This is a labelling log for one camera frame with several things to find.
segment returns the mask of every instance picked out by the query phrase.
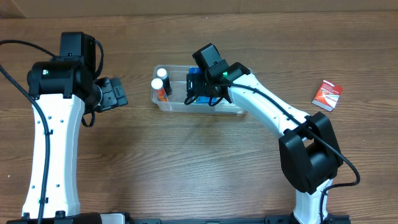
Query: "red box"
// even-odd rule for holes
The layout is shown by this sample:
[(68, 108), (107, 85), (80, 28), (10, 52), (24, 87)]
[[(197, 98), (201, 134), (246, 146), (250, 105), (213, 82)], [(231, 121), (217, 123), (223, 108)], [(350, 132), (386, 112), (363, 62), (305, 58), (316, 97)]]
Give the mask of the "red box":
[(332, 111), (336, 107), (338, 98), (342, 92), (343, 88), (341, 86), (324, 80), (312, 103), (327, 111)]

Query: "wooden table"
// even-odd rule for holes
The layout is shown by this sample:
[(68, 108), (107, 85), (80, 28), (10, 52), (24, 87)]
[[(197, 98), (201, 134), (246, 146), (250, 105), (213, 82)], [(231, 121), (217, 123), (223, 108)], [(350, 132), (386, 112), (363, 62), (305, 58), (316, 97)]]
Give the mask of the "wooden table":
[[(294, 188), (280, 169), (277, 140), (251, 115), (164, 113), (150, 100), (158, 64), (192, 65), (214, 43), (294, 107), (314, 114), (321, 81), (342, 85), (326, 113), (359, 186), (330, 192), (328, 211), (355, 223), (396, 222), (398, 206), (398, 12), (274, 13), (0, 20), (0, 39), (58, 53), (60, 34), (83, 31), (105, 50), (103, 75), (120, 77), (129, 104), (81, 128), (81, 212), (134, 218), (231, 218), (288, 214)], [(0, 63), (27, 89), (45, 54), (3, 45)], [(0, 221), (19, 218), (34, 142), (31, 105), (0, 77)], [(344, 165), (335, 182), (354, 179)]]

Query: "small bottle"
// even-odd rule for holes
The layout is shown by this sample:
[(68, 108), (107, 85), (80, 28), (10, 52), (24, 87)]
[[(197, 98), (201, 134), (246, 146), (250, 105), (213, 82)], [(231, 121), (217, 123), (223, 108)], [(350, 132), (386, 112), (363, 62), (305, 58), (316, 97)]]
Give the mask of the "small bottle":
[(169, 99), (167, 99), (167, 95), (163, 88), (163, 82), (161, 79), (159, 79), (159, 78), (153, 79), (152, 82), (150, 83), (150, 85), (152, 85), (152, 88), (156, 91), (157, 96), (159, 97), (160, 101), (168, 101), (169, 100)]
[(164, 90), (166, 91), (167, 95), (172, 94), (172, 87), (170, 86), (170, 79), (169, 76), (167, 75), (167, 71), (164, 68), (160, 68), (156, 72), (157, 76), (163, 81), (163, 87)]

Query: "white bottle cap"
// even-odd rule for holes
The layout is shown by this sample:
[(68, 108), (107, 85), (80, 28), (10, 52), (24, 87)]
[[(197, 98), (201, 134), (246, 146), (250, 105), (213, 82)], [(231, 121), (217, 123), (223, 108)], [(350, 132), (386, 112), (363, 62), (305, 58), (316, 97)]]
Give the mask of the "white bottle cap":
[(166, 79), (167, 78), (167, 71), (164, 68), (160, 68), (156, 72), (157, 76), (161, 79)]
[(152, 88), (155, 90), (161, 90), (163, 88), (163, 81), (159, 78), (155, 78), (152, 80), (150, 85), (152, 85)]

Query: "small box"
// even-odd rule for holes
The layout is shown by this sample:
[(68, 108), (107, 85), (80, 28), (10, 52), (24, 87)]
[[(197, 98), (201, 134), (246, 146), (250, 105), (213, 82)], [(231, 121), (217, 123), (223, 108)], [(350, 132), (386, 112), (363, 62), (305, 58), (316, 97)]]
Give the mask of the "small box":
[(324, 80), (312, 103), (327, 111), (332, 111), (336, 107), (338, 98), (342, 92), (343, 88), (341, 86)]

